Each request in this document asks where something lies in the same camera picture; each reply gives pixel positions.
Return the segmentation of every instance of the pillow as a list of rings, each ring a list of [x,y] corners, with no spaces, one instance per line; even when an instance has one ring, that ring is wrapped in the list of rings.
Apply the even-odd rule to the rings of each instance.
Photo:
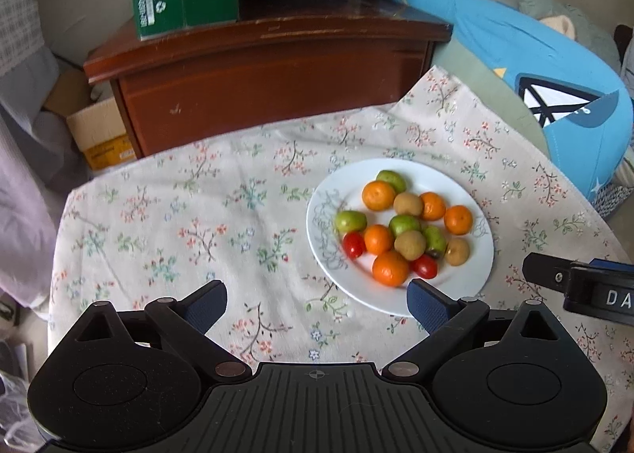
[[[573,6],[560,4],[556,0],[518,0],[519,11],[541,20],[544,17],[566,15],[573,21],[577,42],[603,59],[615,72],[621,71],[619,51],[612,37],[588,20],[588,17]]]
[[[573,21],[566,15],[559,15],[558,17],[546,17],[540,18],[540,22],[547,25],[549,28],[557,31],[559,34],[569,37],[571,40],[577,40],[577,32]]]

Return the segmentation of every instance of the red cherry tomato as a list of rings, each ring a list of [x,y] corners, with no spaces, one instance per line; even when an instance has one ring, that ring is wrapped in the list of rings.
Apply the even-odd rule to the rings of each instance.
[[[362,234],[359,231],[350,231],[346,233],[344,239],[341,241],[341,246],[344,248],[344,252],[348,255],[348,258],[359,258],[365,252],[365,241]]]
[[[438,264],[431,256],[426,254],[411,262],[410,267],[416,274],[426,280],[435,278],[436,274],[438,274]]]

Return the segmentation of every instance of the table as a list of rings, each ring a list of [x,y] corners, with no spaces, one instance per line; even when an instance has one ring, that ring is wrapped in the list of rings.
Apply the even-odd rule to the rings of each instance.
[[[451,37],[447,23],[390,0],[241,0],[240,18],[142,41],[130,21],[85,62],[91,83],[111,82],[137,158],[396,102]]]
[[[382,367],[426,332],[367,309],[324,277],[306,239],[312,190],[371,157],[424,162],[470,191],[491,226],[495,260],[479,297],[494,308],[538,299],[561,320],[607,386],[594,438],[607,450],[628,422],[632,328],[569,314],[562,295],[527,283],[530,251],[629,261],[586,199],[530,143],[456,78],[432,68],[397,104],[232,132],[138,161],[75,190],[59,228],[49,346],[81,312],[183,298],[227,285],[208,336],[260,361],[374,361]],[[472,233],[486,233],[474,226]]]

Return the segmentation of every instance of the gray fabric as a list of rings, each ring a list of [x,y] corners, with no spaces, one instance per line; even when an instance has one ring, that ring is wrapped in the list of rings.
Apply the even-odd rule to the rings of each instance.
[[[592,206],[604,220],[607,220],[621,204],[625,203],[632,191],[631,188],[608,183],[598,191]]]
[[[620,72],[619,51],[612,37],[588,20],[588,17],[570,4],[560,4],[556,0],[518,0],[519,10],[524,15],[541,20],[545,17],[566,15],[575,25],[577,42],[603,59],[614,72]]]
[[[42,47],[0,77],[0,117],[33,171],[45,184],[64,168],[67,161],[77,162],[66,123],[58,115],[41,109],[58,72],[55,58]]]
[[[0,76],[43,45],[37,0],[0,0]]]
[[[23,306],[37,306],[48,296],[62,208],[0,119],[0,287]]]
[[[625,88],[628,89],[630,97],[634,99],[634,39],[630,40],[630,44],[623,56],[621,79],[625,83]]]
[[[58,74],[37,1],[0,0],[0,288],[30,307],[49,295],[63,209],[64,196],[44,182],[52,185],[64,167],[77,171],[65,122],[41,109]]]

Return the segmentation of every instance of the floral tablecloth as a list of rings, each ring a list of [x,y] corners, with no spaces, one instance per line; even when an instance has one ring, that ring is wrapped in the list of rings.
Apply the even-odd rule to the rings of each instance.
[[[372,311],[340,292],[313,259],[305,230],[307,201],[319,182],[372,157],[428,164],[471,193],[495,244],[480,296],[494,308],[525,299],[548,304],[605,381],[609,403],[593,444],[610,448],[628,422],[634,393],[632,328],[563,311],[562,295],[527,283],[521,265],[530,251],[629,260],[576,188],[438,68],[392,107],[210,138],[75,190],[55,251],[49,348],[95,300],[139,309],[221,279],[228,308],[208,336],[252,366],[374,361],[382,367],[426,332],[413,319]]]

